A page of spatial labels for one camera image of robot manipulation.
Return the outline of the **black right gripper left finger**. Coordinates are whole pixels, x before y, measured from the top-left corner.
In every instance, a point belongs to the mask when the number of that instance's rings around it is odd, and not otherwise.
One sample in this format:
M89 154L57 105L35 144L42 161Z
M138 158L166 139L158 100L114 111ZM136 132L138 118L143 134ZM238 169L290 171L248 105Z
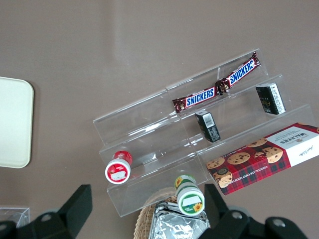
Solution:
M74 239L93 209L91 185L81 185L57 212L38 216L17 228L13 221L0 223L2 239Z

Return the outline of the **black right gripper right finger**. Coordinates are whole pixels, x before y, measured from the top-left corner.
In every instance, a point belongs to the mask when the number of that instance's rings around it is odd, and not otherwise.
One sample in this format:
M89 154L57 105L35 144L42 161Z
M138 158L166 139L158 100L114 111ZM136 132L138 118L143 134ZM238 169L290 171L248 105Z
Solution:
M291 220L269 217L262 224L241 210L231 210L213 184L204 186L205 212L211 227L201 239L305 239Z

